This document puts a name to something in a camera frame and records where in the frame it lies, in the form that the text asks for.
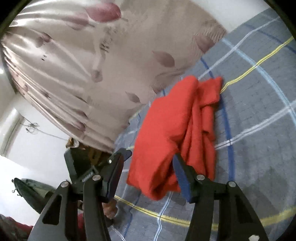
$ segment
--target cloth fold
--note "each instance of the cloth fold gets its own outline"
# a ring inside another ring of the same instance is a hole
[[[197,173],[214,179],[213,123],[221,85],[221,77],[199,82],[188,76],[153,102],[135,142],[127,184],[153,200],[180,191],[172,166],[178,152]]]

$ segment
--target bed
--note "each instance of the bed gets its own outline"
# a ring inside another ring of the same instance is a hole
[[[215,114],[216,182],[234,180],[259,216],[270,241],[296,213],[296,42],[272,9],[227,34],[182,76],[222,76]],[[172,85],[158,97],[169,94]],[[133,149],[153,101],[131,119],[116,149]],[[180,193],[151,201],[126,184],[125,162],[116,192],[119,212],[110,228],[116,240],[184,240],[193,204]],[[211,240],[218,229],[215,206]]]

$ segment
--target curtain fold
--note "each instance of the curtain fold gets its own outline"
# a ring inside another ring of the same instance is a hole
[[[189,0],[39,0],[1,43],[16,88],[38,111],[112,152],[129,118],[224,34]]]

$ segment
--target cable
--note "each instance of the cable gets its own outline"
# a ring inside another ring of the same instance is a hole
[[[34,126],[28,126],[28,125],[24,125],[24,124],[22,124],[21,123],[21,125],[22,126],[27,126],[27,127],[30,127],[30,128],[33,128],[33,129],[35,129],[35,130],[37,130],[37,131],[40,131],[40,132],[42,132],[43,134],[46,134],[46,135],[49,135],[49,136],[52,136],[52,137],[56,137],[56,138],[58,138],[58,139],[61,139],[61,140],[64,140],[64,141],[68,141],[67,139],[64,139],[64,138],[61,138],[61,137],[58,137],[58,136],[55,136],[55,135],[52,135],[52,134],[48,134],[48,133],[46,133],[46,132],[44,132],[44,131],[42,131],[42,130],[39,130],[38,128],[36,128],[36,127],[34,127]]]

